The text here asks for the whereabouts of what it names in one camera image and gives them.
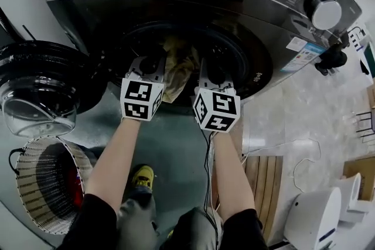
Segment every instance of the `laundry basket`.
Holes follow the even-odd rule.
[[[16,152],[20,154],[14,168],[11,156]],[[73,176],[80,186],[77,193],[82,197],[93,161],[78,145],[55,136],[44,136],[9,154],[9,164],[16,174],[18,193],[26,212],[41,230],[50,234],[66,234],[78,212],[64,176],[67,160],[73,172],[76,169]]]

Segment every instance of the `gray pants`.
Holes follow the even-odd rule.
[[[212,210],[209,209],[208,213],[214,221]],[[220,245],[222,220],[216,212],[215,216]],[[117,250],[154,250],[158,242],[155,218],[155,200],[152,194],[146,190],[132,193],[121,206],[118,215]],[[188,230],[176,232],[181,227],[188,228]],[[173,241],[173,246],[178,249],[216,250],[215,229],[201,208],[194,208],[180,218],[173,235],[177,234],[179,236],[178,243],[182,243],[182,245],[176,245],[176,241]],[[171,241],[166,242],[164,249],[169,249],[169,242]]]

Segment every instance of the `forearm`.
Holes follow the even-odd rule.
[[[230,135],[218,133],[213,142],[220,214],[225,222],[232,215],[255,208],[254,195]]]
[[[105,147],[88,180],[86,193],[120,209],[137,141],[140,122],[124,119]]]

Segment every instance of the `white cube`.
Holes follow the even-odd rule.
[[[229,132],[241,116],[239,96],[200,88],[193,109],[200,128]]]
[[[162,102],[164,84],[122,79],[121,111],[124,118],[150,121]]]

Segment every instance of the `laundry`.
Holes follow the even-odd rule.
[[[168,52],[165,64],[163,101],[173,103],[194,71],[199,71],[199,55],[187,40],[167,36],[163,48]]]

